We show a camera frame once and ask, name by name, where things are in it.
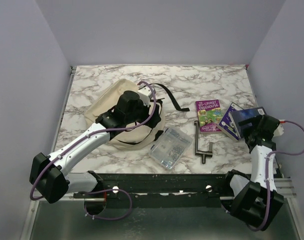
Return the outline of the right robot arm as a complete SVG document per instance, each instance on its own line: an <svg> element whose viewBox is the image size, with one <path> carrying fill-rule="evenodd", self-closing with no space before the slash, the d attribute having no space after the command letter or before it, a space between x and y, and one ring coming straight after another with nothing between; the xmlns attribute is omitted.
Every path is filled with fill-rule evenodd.
<svg viewBox="0 0 304 240"><path fill-rule="evenodd" d="M284 204L273 179L276 144L272 138L279 124L278 119L268 115L240 122L251 155L251 176L231 170L222 183L222 191L228 196L234 195L231 204L226 205L227 211L254 232L266 230Z"/></svg>

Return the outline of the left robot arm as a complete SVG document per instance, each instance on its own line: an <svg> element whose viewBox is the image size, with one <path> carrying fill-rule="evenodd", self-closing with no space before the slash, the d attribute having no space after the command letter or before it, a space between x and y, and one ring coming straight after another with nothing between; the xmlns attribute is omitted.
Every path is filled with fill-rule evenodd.
<svg viewBox="0 0 304 240"><path fill-rule="evenodd" d="M53 204L72 185L67 178L72 168L94 149L123 132L147 125L156 110L155 90L145 86L138 91L126 90L115 106L100 114L93 124L62 149L37 154L32 162L29 181L32 189Z"/></svg>

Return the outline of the cream canvas backpack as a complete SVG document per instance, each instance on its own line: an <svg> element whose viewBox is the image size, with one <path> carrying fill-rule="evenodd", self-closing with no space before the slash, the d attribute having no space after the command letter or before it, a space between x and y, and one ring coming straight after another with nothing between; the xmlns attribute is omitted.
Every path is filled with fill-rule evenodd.
<svg viewBox="0 0 304 240"><path fill-rule="evenodd" d="M87 127L100 123L107 129L128 128L140 124L151 115L147 123L137 128L110 132L109 144L119 150L133 151L157 140L164 132L166 121L162 99L153 99L149 93L150 107L147 108L138 97L131 100L133 94L125 93L138 93L142 89L142 86L127 79L115 82L85 112Z"/></svg>

